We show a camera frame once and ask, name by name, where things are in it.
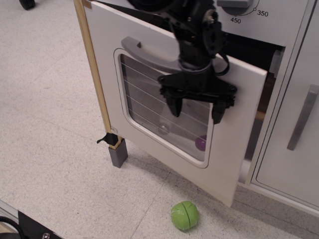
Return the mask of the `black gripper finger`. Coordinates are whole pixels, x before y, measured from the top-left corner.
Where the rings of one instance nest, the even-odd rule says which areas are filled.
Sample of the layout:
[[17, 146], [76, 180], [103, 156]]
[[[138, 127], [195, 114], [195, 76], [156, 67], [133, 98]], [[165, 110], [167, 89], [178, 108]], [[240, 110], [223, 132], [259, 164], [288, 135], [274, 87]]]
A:
[[179, 117], [182, 109], [182, 98], [167, 97], [167, 105], [175, 117]]
[[224, 101], [220, 101], [213, 104], [212, 108], [212, 119], [214, 124], [219, 124], [223, 118], [225, 113], [226, 103]]

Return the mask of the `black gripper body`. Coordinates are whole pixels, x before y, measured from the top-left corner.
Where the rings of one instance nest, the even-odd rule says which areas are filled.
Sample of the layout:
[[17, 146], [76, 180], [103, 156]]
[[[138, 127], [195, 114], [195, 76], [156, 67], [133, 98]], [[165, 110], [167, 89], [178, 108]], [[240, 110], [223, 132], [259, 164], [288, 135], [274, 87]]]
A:
[[200, 73], [181, 71], [158, 78], [160, 93], [167, 97], [217, 103], [224, 101], [226, 108], [235, 104], [237, 88], [219, 79], [212, 67]]

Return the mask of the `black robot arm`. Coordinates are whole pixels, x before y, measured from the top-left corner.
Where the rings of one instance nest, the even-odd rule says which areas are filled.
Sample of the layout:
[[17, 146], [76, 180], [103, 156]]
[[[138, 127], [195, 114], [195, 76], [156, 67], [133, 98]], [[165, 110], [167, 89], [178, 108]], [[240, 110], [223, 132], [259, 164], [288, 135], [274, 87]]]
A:
[[179, 44], [180, 71], [160, 76], [160, 93], [171, 113], [178, 117], [182, 100], [213, 104], [212, 119], [219, 124], [225, 110], [234, 106], [237, 88], [220, 79], [230, 67], [216, 72], [212, 60], [223, 52], [227, 34], [222, 31], [212, 0], [132, 0], [137, 10], [158, 14], [170, 25]]

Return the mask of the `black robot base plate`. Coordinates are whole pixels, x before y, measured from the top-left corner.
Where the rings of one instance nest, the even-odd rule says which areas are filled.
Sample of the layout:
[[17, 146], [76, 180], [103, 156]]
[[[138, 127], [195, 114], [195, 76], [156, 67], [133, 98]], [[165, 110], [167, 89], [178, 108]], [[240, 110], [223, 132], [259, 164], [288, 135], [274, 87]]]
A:
[[0, 201], [0, 225], [7, 230], [1, 239], [62, 239], [60, 235], [31, 217]]

